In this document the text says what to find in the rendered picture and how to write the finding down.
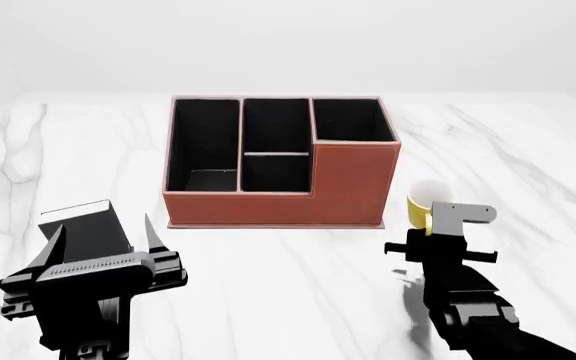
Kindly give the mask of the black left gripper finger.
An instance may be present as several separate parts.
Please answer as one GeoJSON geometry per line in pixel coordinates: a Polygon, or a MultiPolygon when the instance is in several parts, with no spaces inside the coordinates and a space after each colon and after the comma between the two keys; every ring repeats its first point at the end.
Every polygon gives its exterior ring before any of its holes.
{"type": "Polygon", "coordinates": [[[169,251],[169,249],[163,244],[156,231],[154,230],[153,224],[147,214],[144,215],[146,237],[149,246],[150,254],[157,254],[160,252],[169,251]]]}
{"type": "Polygon", "coordinates": [[[66,230],[64,225],[60,224],[49,239],[48,244],[27,267],[29,269],[47,269],[49,266],[63,263],[65,245],[66,230]]]}

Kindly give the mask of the yellow and white mug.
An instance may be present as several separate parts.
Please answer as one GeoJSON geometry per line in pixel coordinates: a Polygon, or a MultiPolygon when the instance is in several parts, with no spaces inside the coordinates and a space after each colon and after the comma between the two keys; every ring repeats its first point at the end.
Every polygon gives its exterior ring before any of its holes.
{"type": "Polygon", "coordinates": [[[425,235],[432,233],[431,209],[434,202],[450,203],[453,191],[445,182],[424,179],[414,182],[407,195],[407,212],[410,224],[415,229],[424,229],[425,235]]]}

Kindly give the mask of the brown leather desk caddy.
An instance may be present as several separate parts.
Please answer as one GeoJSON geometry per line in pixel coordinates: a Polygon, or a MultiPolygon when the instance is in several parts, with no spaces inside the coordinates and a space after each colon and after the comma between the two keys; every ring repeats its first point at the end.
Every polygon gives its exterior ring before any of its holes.
{"type": "Polygon", "coordinates": [[[176,96],[173,228],[379,228],[401,149],[377,97],[176,96]]]}

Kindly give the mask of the black book with white pages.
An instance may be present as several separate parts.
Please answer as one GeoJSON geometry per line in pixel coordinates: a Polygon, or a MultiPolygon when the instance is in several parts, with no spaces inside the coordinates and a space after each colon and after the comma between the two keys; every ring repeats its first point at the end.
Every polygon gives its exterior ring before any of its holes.
{"type": "Polygon", "coordinates": [[[61,225],[66,230],[65,263],[134,251],[110,200],[43,212],[39,218],[47,239],[61,225]]]}

